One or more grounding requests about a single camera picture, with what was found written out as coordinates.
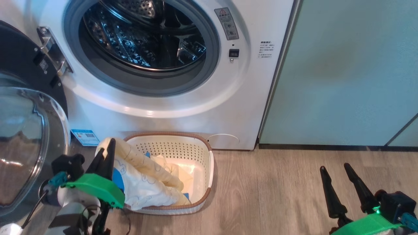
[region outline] laminate floor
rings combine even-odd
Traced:
[[[72,146],[93,159],[95,148]],[[319,167],[325,166],[351,219],[363,217],[343,164],[348,162],[372,192],[403,191],[418,200],[418,153],[372,151],[262,150],[215,151],[212,192],[202,211],[192,215],[151,216],[129,213],[135,235],[324,235],[336,220],[328,218]],[[59,208],[44,206],[32,219],[30,234],[43,234]],[[106,226],[124,235],[128,222],[120,211]]]

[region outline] white washing machine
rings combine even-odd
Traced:
[[[0,4],[0,20],[41,50],[19,49],[13,58],[32,56],[28,61],[45,77],[13,71],[24,67],[0,71],[31,84],[40,79],[44,92],[53,89],[59,98],[51,96],[68,110],[71,131],[82,144],[139,131],[175,131],[197,133],[216,149],[250,150],[293,0]]]

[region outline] white plastic basket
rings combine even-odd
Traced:
[[[150,215],[184,215],[198,212],[209,196],[214,159],[210,145],[198,135],[188,133],[153,132],[139,133],[125,138],[144,154],[163,155],[168,163],[174,163],[190,173],[193,185],[190,187],[191,204],[184,206],[144,207],[140,213]]]

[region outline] door hinge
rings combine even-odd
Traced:
[[[72,73],[73,71],[56,43],[51,30],[48,27],[42,26],[37,28],[37,32],[42,43],[41,51],[52,61],[57,70],[57,75],[61,77],[65,72]]]

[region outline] sticker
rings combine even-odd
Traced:
[[[258,51],[259,58],[271,58],[273,56],[275,45],[271,41],[261,41],[260,50]]]
[[[72,129],[71,132],[83,146],[97,146],[100,143],[99,139],[96,137],[92,130]]]
[[[215,13],[218,16],[219,21],[224,28],[225,35],[227,36],[227,40],[235,40],[239,39],[238,30],[235,26],[234,19],[232,18],[231,12],[229,8],[218,8],[215,9]]]

